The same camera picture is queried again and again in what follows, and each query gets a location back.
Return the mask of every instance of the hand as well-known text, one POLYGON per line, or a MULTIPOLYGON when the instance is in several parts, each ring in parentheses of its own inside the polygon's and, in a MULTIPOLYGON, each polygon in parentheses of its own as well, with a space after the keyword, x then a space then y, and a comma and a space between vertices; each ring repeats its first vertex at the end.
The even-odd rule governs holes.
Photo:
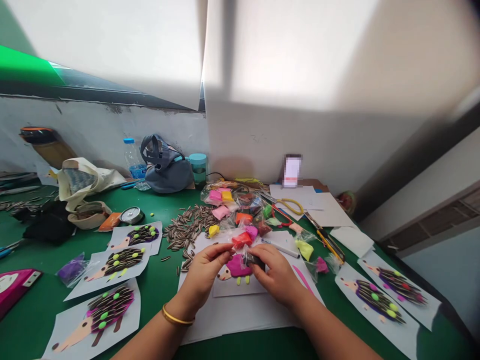
POLYGON ((252 247, 249 252, 259 257, 268 267, 265 273, 260 266, 251 264, 253 275, 258 282, 280 304, 290 310, 298 303, 307 289, 303 287, 287 259, 270 244, 260 244, 252 247))
POLYGON ((232 243, 210 245, 193 258, 178 293, 168 302, 167 311, 178 319, 191 320, 209 298, 214 280, 235 251, 232 243))

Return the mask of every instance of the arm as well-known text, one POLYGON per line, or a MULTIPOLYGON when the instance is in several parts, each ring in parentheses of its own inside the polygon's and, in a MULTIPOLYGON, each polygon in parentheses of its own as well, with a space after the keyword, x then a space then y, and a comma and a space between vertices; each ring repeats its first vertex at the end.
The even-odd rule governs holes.
POLYGON ((258 265, 252 265, 253 274, 275 300, 298 318, 320 358, 381 359, 303 287, 287 259, 276 248, 260 244, 250 252, 270 269, 265 273, 258 265))
MULTIPOLYGON (((182 321, 195 318, 209 298, 220 269, 232 259, 232 246, 231 243, 211 245, 195 256, 180 290, 165 306, 167 313, 182 321)), ((160 311, 112 359, 171 359, 187 329, 184 325, 166 320, 160 311)))

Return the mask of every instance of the yellow scissors handle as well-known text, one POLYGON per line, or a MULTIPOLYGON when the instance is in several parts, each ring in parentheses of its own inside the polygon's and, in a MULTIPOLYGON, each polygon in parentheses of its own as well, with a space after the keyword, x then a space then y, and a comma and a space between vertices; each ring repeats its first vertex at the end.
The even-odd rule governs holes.
POLYGON ((292 200, 292 199, 277 199, 276 201, 278 203, 281 203, 281 204, 285 205, 290 211, 294 212, 297 215, 303 215, 304 214, 304 208, 302 207, 302 205, 300 205, 300 203, 298 203, 295 200, 292 200), (298 206, 298 210, 295 210, 293 207, 288 205, 287 202, 295 204, 296 206, 298 206))

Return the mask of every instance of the green table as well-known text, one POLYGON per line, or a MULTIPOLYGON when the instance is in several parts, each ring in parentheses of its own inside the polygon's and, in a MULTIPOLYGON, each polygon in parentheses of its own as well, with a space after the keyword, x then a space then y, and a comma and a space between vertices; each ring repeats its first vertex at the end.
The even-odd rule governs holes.
MULTIPOLYGON (((48 195, 54 188, 43 187, 36 194, 17 194, 0 197, 0 201, 26 200, 37 195, 48 195)), ((171 195, 160 195, 152 190, 145 192, 136 189, 116 189, 92 196, 89 201, 102 200, 114 212, 121 212, 131 206, 140 207, 146 214, 142 224, 162 221, 163 226, 170 224, 170 219, 178 214, 178 208, 201 204, 200 192, 184 190, 171 195)), ((302 219, 300 225, 313 232, 314 228, 302 219)), ((25 226, 16 221, 5 211, 0 212, 0 246, 13 243, 22 237, 25 226)), ((78 230, 76 235, 59 247, 44 243, 32 243, 0 260, 0 273, 26 268, 44 272, 43 276, 32 286, 24 297, 0 321, 0 349, 2 359, 31 360, 40 358, 52 333, 55 315, 77 305, 102 291, 63 302, 70 290, 66 288, 55 273, 69 260, 85 252, 90 254, 106 249, 111 233, 78 230)), ((320 242, 313 244, 313 258, 325 257, 328 250, 320 242)), ((347 261, 357 271, 365 275, 357 265, 357 257, 344 248, 347 261)), ((377 253, 389 264, 395 266, 380 249, 377 253)), ((182 252, 167 250, 166 242, 160 253, 150 258, 145 271, 137 278, 141 291, 140 327, 143 327, 177 292, 178 277, 176 268, 182 261, 182 252), (171 255, 167 261, 160 258, 171 255)), ((384 359, 407 359, 375 327, 373 327, 347 300, 334 282, 334 274, 320 275, 318 291, 327 308, 344 324, 352 329, 362 340, 370 345, 384 359)), ((97 359, 111 358, 132 336, 124 339, 97 359)), ((473 350, 468 342, 457 332, 453 325, 438 314, 433 332, 420 326, 418 336, 418 359, 469 359, 473 350)), ((305 332, 289 327, 262 331, 248 331, 224 335, 182 346, 176 358, 180 359, 218 359, 229 360, 255 359, 315 359, 316 354, 305 332)))

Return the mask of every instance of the person's left hand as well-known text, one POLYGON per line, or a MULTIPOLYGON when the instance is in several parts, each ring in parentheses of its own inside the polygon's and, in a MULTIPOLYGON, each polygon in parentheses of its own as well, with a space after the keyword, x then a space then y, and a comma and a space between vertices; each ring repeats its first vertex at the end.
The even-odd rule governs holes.
POLYGON ((235 254, 232 247, 232 243, 220 243, 196 254, 185 281, 168 303, 167 310, 176 313, 182 320, 193 319, 209 298, 217 274, 235 254))

